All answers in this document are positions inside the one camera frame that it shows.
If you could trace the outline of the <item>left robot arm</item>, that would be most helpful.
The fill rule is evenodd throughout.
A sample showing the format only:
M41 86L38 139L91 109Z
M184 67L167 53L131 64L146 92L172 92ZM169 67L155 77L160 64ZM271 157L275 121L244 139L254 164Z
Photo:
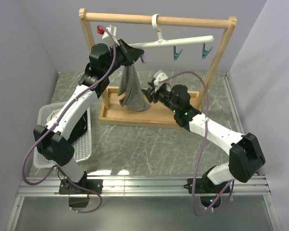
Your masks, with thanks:
M84 125L85 113L106 90L109 76L121 66L131 66L143 54L144 50L133 48L122 39L118 45L93 45L90 61L72 97L47 125L34 128L37 151L63 171L76 193L83 193L88 187L87 174L75 161L72 146L86 131L80 128Z

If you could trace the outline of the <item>grey striped boxer underwear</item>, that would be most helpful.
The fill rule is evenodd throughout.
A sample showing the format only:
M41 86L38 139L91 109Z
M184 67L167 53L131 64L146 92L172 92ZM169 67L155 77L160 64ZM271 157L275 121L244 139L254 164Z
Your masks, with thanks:
M117 92L118 96L125 94L125 96L119 100L121 107L126 106L138 112L149 109L151 105L144 99L144 94L141 89L139 75L134 65L125 66L121 74Z

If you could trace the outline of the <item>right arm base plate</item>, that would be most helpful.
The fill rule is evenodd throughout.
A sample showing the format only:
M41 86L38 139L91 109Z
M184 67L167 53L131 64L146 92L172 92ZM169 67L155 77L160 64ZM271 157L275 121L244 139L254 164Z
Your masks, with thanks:
M197 178L195 186L195 194L219 194L220 191L226 186L227 182L223 182L219 185L214 185L210 180ZM187 184L184 188L188 190L189 194L192 193L193 179L188 178Z

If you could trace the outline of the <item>white plastic hanger bar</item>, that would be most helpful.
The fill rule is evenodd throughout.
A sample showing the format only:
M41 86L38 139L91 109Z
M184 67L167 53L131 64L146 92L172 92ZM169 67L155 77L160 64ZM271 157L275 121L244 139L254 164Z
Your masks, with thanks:
M152 18L151 18L152 27L158 34L157 41L134 43L134 44L129 44L129 45L134 48L146 49L146 48L170 47L170 46L178 46L178 45L192 45L192 44L200 44L200 43L207 43L207 42L214 41L214 37L212 35L191 37L191 38L164 39L162 36L161 27L157 23L157 19L159 17L160 17L159 14L154 14L152 15Z

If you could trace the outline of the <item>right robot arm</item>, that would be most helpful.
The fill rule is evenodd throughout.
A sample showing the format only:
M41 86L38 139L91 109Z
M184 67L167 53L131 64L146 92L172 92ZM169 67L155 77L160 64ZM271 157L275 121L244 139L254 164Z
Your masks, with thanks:
M150 103L162 103L174 113L175 122L182 128L198 134L219 146L229 156L225 164L214 166L203 174L200 181L203 192L214 192L227 181L246 183L265 164L265 157L257 137L232 131L209 119L190 104L187 87L175 85L171 90L163 83L153 83L142 92Z

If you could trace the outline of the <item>purple clothespin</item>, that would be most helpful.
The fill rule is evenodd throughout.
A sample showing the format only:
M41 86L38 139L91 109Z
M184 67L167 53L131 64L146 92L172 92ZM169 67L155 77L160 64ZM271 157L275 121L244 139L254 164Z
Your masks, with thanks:
M141 62L142 62L143 64L147 64L147 60L146 60L146 57L145 57L144 54L142 54L140 58L141 58Z

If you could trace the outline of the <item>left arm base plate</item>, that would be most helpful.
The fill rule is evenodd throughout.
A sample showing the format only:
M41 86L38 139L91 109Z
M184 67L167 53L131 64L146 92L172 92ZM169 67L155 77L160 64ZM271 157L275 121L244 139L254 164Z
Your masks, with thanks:
M97 179L97 180L86 179L80 183L74 183L74 184L75 185L73 185L67 179L62 179L60 183L60 187L59 187L59 194L73 195L73 194L91 193L91 192L88 192L87 190L94 191L98 194L102 193L102 188L103 188L102 179Z

